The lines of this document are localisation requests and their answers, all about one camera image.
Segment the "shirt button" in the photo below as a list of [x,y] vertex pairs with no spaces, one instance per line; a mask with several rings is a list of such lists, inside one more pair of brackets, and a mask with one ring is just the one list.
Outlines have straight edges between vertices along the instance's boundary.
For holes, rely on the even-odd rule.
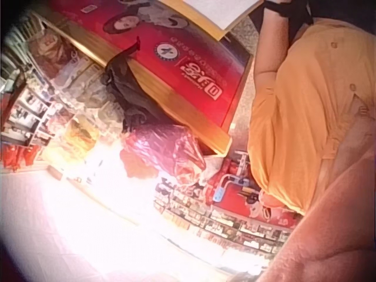
[[351,91],[356,91],[357,90],[357,86],[355,84],[350,84],[350,90]]

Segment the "white floor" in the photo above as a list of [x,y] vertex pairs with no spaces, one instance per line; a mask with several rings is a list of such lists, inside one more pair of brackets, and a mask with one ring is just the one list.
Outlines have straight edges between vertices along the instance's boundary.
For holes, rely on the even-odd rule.
[[29,281],[225,281],[48,172],[2,174],[1,237]]

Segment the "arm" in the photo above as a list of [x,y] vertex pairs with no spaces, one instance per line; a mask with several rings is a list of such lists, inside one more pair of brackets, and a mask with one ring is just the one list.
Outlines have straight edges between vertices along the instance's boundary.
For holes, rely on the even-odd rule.
[[[273,0],[291,2],[291,0]],[[287,56],[288,19],[278,13],[264,10],[264,21],[258,39],[256,61],[254,64],[254,83],[258,89],[276,80],[278,68]]]
[[328,187],[260,282],[376,281],[374,152]]

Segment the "red plastic bag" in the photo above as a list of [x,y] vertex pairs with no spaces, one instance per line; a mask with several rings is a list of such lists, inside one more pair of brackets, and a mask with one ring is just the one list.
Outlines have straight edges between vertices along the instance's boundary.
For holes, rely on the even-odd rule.
[[173,176],[179,185],[193,185],[206,168],[204,157],[190,129],[178,125],[142,125],[124,146],[147,164]]
[[17,145],[5,145],[2,152],[4,168],[10,167],[15,172],[21,168],[21,160],[25,148]]
[[120,151],[120,159],[129,178],[153,179],[158,177],[158,170],[148,166],[138,155],[127,150]]
[[264,207],[269,207],[271,209],[276,209],[279,207],[284,207],[285,204],[273,197],[272,195],[269,195],[264,190],[261,190],[260,194],[258,194],[258,200]]
[[40,146],[35,145],[35,146],[28,147],[25,151],[23,151],[24,153],[23,156],[25,158],[26,166],[32,166],[34,164],[34,159],[40,149],[41,149]]

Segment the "woman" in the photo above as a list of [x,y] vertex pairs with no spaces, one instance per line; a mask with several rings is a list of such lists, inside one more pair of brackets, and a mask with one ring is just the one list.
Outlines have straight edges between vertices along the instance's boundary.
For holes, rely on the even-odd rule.
[[363,0],[341,0],[336,9],[313,0],[338,16],[315,18],[289,48],[289,17],[302,12],[294,10],[301,0],[273,1],[266,1],[254,67],[251,169],[263,190],[305,214],[372,144],[375,37],[373,23],[364,23],[372,9],[360,13]]
[[372,2],[310,1],[314,25],[289,48],[301,11],[273,1],[254,67],[251,169],[305,217],[259,281],[376,281]]
[[149,2],[120,1],[126,4],[126,12],[109,19],[103,26],[103,30],[109,34],[120,34],[127,32],[140,24],[147,22],[167,28],[185,28],[188,21],[174,15],[170,11],[151,5]]

